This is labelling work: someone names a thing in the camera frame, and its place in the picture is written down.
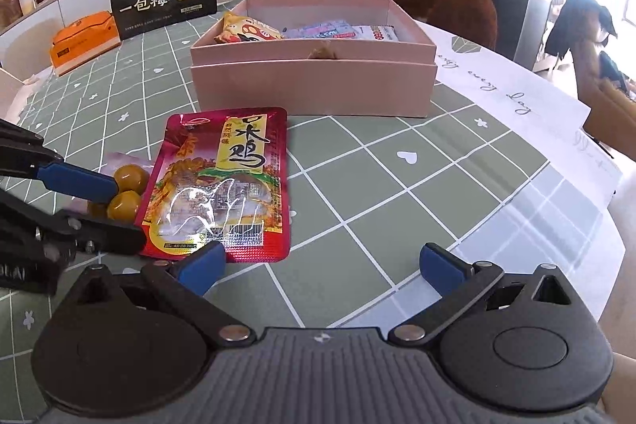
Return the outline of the red chicken snack packet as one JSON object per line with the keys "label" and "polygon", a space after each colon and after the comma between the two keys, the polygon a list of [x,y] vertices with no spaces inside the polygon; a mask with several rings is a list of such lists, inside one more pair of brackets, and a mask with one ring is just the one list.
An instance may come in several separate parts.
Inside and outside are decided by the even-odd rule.
{"label": "red chicken snack packet", "polygon": [[183,260],[210,241],[230,263],[276,263],[290,252],[284,108],[169,117],[136,216],[145,257]]}

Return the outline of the tan chair with black jacket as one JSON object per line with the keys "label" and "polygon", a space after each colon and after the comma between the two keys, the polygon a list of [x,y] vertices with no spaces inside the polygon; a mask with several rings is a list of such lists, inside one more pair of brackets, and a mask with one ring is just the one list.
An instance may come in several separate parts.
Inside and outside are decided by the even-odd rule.
{"label": "tan chair with black jacket", "polygon": [[583,129],[630,159],[635,157],[635,81],[604,51],[617,31],[609,9],[596,0],[566,0],[545,53],[574,62],[578,99],[591,112]]}

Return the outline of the black planter box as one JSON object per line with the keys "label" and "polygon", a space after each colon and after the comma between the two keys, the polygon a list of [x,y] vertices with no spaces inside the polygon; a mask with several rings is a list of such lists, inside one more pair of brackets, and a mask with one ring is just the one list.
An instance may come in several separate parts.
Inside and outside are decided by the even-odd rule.
{"label": "black planter box", "polygon": [[492,0],[498,17],[495,51],[533,70],[551,0]]}

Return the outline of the white red snack packet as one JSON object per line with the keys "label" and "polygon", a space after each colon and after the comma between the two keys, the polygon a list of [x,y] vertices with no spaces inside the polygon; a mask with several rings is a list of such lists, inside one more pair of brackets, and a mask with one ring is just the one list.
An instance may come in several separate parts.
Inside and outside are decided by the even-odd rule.
{"label": "white red snack packet", "polygon": [[362,25],[354,26],[357,40],[399,42],[395,28],[392,26]]}

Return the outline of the yellow mushroom snack bag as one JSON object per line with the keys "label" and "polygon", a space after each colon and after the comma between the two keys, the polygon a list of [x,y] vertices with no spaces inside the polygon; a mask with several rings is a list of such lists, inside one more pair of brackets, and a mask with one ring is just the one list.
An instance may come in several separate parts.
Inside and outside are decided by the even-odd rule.
{"label": "yellow mushroom snack bag", "polygon": [[233,12],[226,12],[222,23],[222,30],[215,36],[215,43],[276,41],[283,38],[279,30],[266,23]]}

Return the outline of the blue white snack packets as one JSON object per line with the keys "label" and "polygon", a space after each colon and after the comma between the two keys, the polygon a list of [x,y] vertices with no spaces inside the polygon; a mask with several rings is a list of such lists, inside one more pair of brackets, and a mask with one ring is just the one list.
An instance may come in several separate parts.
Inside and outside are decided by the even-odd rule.
{"label": "blue white snack packets", "polygon": [[355,39],[357,31],[346,20],[326,20],[293,29],[283,29],[281,34],[286,39]]}

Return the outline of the orange gift box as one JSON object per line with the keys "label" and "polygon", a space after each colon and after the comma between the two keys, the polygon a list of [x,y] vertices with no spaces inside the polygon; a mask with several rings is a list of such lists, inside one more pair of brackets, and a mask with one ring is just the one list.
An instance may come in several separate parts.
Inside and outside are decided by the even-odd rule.
{"label": "orange gift box", "polygon": [[120,44],[113,15],[101,11],[58,31],[50,47],[50,62],[55,73],[62,76]]}

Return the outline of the pink storage box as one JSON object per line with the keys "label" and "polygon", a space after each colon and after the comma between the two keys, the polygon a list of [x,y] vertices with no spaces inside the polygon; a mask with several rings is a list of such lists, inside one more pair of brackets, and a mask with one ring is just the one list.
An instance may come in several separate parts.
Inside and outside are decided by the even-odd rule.
{"label": "pink storage box", "polygon": [[191,48],[200,108],[280,106],[293,115],[424,117],[436,44],[392,0],[242,0],[233,12],[283,30],[342,20],[390,26],[393,41],[319,37],[219,43],[217,21]]}

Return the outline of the clear pack of brown eggs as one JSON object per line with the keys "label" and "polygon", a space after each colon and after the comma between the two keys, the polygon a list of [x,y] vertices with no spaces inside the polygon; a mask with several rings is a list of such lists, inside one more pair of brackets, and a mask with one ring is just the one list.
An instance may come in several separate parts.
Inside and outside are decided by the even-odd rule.
{"label": "clear pack of brown eggs", "polygon": [[93,202],[73,198],[69,209],[120,223],[134,223],[141,208],[143,196],[150,189],[151,160],[122,153],[108,153],[101,169],[114,179],[118,189],[108,202]]}

